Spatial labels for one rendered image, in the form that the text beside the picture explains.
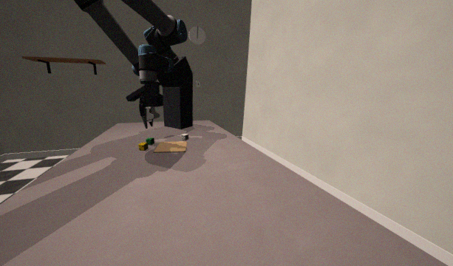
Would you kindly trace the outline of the tan flat mat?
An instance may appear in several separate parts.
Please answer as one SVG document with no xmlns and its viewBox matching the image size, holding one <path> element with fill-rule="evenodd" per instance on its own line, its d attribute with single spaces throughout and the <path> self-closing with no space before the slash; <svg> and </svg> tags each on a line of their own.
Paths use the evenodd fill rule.
<svg viewBox="0 0 453 266">
<path fill-rule="evenodd" d="M 185 152 L 187 141 L 179 142 L 160 142 L 154 153 L 166 153 L 166 152 Z"/>
</svg>

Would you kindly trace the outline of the yellow die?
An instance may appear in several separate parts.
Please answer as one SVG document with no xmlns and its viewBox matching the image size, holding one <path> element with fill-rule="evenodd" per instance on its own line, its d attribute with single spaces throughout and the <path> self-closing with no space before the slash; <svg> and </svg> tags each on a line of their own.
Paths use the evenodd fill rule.
<svg viewBox="0 0 453 266">
<path fill-rule="evenodd" d="M 140 143 L 138 144 L 139 145 L 139 150 L 141 151 L 145 151 L 146 149 L 148 149 L 148 143 Z"/>
</svg>

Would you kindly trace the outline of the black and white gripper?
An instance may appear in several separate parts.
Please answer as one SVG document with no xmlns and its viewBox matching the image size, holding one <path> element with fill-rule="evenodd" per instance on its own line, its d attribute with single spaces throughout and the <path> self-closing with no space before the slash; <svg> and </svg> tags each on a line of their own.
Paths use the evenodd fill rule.
<svg viewBox="0 0 453 266">
<path fill-rule="evenodd" d="M 147 121 L 153 126 L 153 119 L 160 117 L 160 114 L 155 111 L 155 107 L 163 106 L 163 96 L 160 94 L 161 82 L 140 81 L 145 84 L 147 91 L 140 95 L 140 116 L 142 117 L 144 126 L 147 127 Z"/>
</svg>

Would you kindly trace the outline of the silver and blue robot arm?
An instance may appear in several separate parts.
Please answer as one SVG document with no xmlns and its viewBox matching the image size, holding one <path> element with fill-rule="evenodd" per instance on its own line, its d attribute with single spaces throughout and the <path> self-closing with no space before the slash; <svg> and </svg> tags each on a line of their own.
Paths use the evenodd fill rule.
<svg viewBox="0 0 453 266">
<path fill-rule="evenodd" d="M 174 17 L 167 16 L 152 0 L 121 0 L 153 25 L 143 33 L 149 45 L 140 45 L 139 49 L 103 0 L 74 1 L 125 55 L 132 64 L 134 74 L 140 76 L 141 81 L 157 81 L 158 72 L 171 72 L 174 64 L 179 61 L 170 46 L 187 40 L 185 24 L 181 19 L 175 20 Z"/>
</svg>

